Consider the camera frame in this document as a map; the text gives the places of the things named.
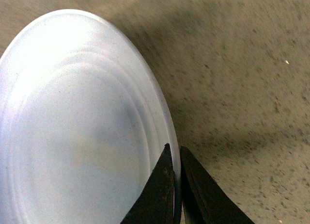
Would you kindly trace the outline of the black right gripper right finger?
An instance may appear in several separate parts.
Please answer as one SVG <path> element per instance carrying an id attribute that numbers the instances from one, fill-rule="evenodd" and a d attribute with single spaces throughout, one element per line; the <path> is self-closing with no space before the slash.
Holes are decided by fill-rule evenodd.
<path id="1" fill-rule="evenodd" d="M 220 188 L 191 151 L 180 149 L 182 200 L 187 224 L 254 223 Z"/>

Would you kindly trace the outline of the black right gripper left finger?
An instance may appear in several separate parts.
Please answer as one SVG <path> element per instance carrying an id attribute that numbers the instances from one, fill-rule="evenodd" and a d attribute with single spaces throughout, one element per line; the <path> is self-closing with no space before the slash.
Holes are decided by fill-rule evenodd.
<path id="1" fill-rule="evenodd" d="M 174 213 L 175 175 L 167 143 L 140 196 L 123 218 L 123 224 L 171 224 Z"/>

